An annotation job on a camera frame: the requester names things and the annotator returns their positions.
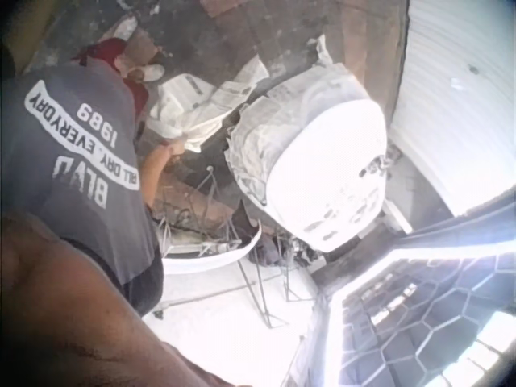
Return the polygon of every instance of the hand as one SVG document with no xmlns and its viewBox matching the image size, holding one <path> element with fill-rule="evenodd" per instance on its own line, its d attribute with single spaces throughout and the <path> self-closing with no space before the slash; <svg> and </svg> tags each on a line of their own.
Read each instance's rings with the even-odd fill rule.
<svg viewBox="0 0 516 387">
<path fill-rule="evenodd" d="M 163 143 L 163 145 L 167 148 L 167 151 L 169 151 L 169 155 L 175 157 L 185 153 L 185 142 L 185 138 L 180 137 L 179 139 L 167 141 Z"/>
</svg>

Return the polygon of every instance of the debris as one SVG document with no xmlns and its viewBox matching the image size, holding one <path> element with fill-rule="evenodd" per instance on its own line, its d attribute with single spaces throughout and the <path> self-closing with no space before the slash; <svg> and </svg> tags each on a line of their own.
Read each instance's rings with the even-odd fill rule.
<svg viewBox="0 0 516 387">
<path fill-rule="evenodd" d="M 158 15 L 160 13 L 160 4 L 156 4 L 154 8 L 151 9 L 151 16 Z"/>
<path fill-rule="evenodd" d="M 117 4 L 120 6 L 120 8 L 122 8 L 123 10 L 125 10 L 126 12 L 130 11 L 132 9 L 132 6 L 129 6 L 125 0 L 116 0 Z"/>
</svg>

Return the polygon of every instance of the white paper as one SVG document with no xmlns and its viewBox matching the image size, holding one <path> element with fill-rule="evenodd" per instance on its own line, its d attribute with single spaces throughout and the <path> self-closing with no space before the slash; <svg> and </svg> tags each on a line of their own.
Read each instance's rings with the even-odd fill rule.
<svg viewBox="0 0 516 387">
<path fill-rule="evenodd" d="M 186 149 L 200 152 L 201 146 L 244 104 L 268 71 L 258 56 L 252 58 L 234 81 L 218 89 L 189 74 L 159 86 L 159 100 L 151 109 L 147 125 L 165 138 L 185 135 Z"/>
</svg>

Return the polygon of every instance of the gray t-shirt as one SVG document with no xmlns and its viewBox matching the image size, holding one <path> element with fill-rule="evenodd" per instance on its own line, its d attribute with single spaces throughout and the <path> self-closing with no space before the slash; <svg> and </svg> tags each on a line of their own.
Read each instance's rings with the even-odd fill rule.
<svg viewBox="0 0 516 387">
<path fill-rule="evenodd" d="M 23 211 L 94 259 L 147 313 L 163 289 L 139 191 L 129 89 L 107 64 L 67 64 L 2 83 L 2 211 Z"/>
</svg>

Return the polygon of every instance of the red cloth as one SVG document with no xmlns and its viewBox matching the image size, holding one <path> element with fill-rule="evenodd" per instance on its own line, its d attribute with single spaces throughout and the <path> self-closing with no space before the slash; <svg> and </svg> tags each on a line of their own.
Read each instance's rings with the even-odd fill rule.
<svg viewBox="0 0 516 387">
<path fill-rule="evenodd" d="M 111 68 L 120 73 L 119 70 L 114 66 L 114 60 L 123 53 L 126 49 L 127 42 L 119 38 L 111 38 L 104 40 L 99 44 L 88 46 L 84 49 L 76 58 L 79 60 L 81 65 L 87 65 L 87 58 L 94 58 L 104 60 Z M 135 100 L 135 118 L 138 119 L 148 100 L 148 91 L 140 83 L 136 83 L 129 79 L 124 79 L 123 83 L 129 88 L 132 93 L 133 99 Z"/>
</svg>

